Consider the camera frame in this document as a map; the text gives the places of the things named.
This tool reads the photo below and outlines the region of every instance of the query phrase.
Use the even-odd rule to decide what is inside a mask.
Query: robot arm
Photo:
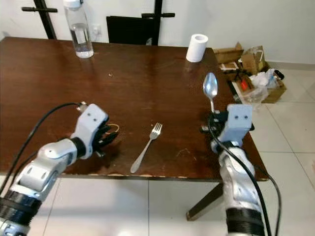
[[[26,236],[32,218],[66,167],[101,152],[99,148],[117,136],[111,133],[102,139],[110,127],[108,115],[97,105],[82,103],[79,110],[82,114],[70,139],[44,145],[0,199],[0,236]]]
[[[227,112],[211,114],[209,125],[203,131],[209,129],[254,176],[254,167],[240,148],[243,137],[252,129],[252,106],[230,104]],[[228,235],[264,236],[259,197],[248,174],[216,141],[211,142],[211,148],[219,154]]]

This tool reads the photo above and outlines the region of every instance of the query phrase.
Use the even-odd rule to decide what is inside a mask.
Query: wooden table
[[[5,38],[0,43],[0,172],[6,172],[35,123],[49,109],[65,103],[95,103],[120,126],[120,134],[96,155],[67,168],[69,175],[137,177],[220,182],[218,156],[210,137],[199,132],[210,102],[202,92],[208,72],[219,81],[217,110],[234,103],[212,49],[200,63],[185,59],[187,48],[94,43],[94,56],[79,59],[70,41]],[[25,151],[69,136],[79,113],[63,108],[44,122]],[[162,134],[139,171],[130,167],[156,122]],[[250,161],[264,168],[250,134],[244,146]],[[260,173],[258,180],[265,179]]]

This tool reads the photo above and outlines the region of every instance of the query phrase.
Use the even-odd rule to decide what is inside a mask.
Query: black wire
[[[55,108],[51,109],[49,112],[47,112],[38,122],[37,124],[34,126],[33,130],[30,132],[28,138],[26,139],[26,141],[23,143],[22,147],[20,148],[18,154],[16,155],[10,169],[9,169],[9,172],[7,173],[2,185],[1,185],[1,188],[0,188],[0,195],[1,193],[3,192],[9,178],[10,178],[10,175],[12,174],[14,168],[16,167],[24,149],[26,148],[26,146],[28,145],[28,143],[30,142],[30,140],[32,139],[32,137],[34,136],[35,132],[38,130],[39,126],[44,122],[44,120],[53,112],[55,112],[56,110],[62,108],[62,107],[66,107],[66,106],[70,106],[70,105],[76,105],[76,106],[80,106],[80,103],[76,103],[76,102],[69,102],[69,103],[64,103],[64,104],[61,104],[59,106],[56,106]]]
[[[276,229],[275,229],[275,236],[278,236],[279,227],[280,227],[280,220],[281,220],[281,211],[282,211],[282,197],[281,197],[280,189],[279,189],[276,181],[266,171],[264,171],[263,169],[261,169],[257,165],[254,165],[254,167],[259,169],[266,176],[268,176],[268,178],[271,180],[271,182],[273,183],[273,185],[274,185],[274,187],[276,189],[277,196],[278,196],[278,216],[277,216],[277,224],[276,224]]]
[[[240,164],[243,169],[245,170],[245,172],[248,174],[248,176],[250,177],[252,183],[254,184],[254,187],[257,191],[257,194],[259,196],[259,200],[260,200],[260,204],[261,204],[261,208],[262,208],[262,212],[264,215],[264,219],[265,219],[265,224],[266,224],[266,230],[267,230],[267,234],[268,236],[272,236],[271,234],[271,229],[270,229],[270,224],[269,224],[269,218],[268,218],[268,213],[267,213],[267,208],[266,208],[266,204],[264,201],[264,198],[262,196],[261,190],[258,186],[258,183],[255,179],[255,177],[252,175],[251,171],[247,168],[247,166],[236,156],[234,155],[229,149],[227,149],[227,147],[219,140],[217,139],[217,137],[214,135],[213,130],[211,129],[211,126],[209,125],[209,131],[211,136],[213,137],[213,139],[216,141],[216,143],[222,148],[224,149],[231,157],[233,157],[238,164]]]
[[[26,158],[18,167],[18,169],[15,171],[14,176],[11,180],[10,187],[14,183],[16,177],[21,172],[22,168],[25,167],[25,165],[37,154],[37,151],[33,152],[28,158]]]

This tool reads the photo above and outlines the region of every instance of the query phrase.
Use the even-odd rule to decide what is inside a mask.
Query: metal spoon
[[[218,82],[214,73],[208,73],[203,82],[203,92],[210,99],[211,112],[215,112],[213,98],[218,94]]]

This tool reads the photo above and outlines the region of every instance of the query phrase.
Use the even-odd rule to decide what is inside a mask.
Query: water bottle
[[[94,51],[82,4],[83,0],[63,0],[75,53],[80,58],[90,58]]]

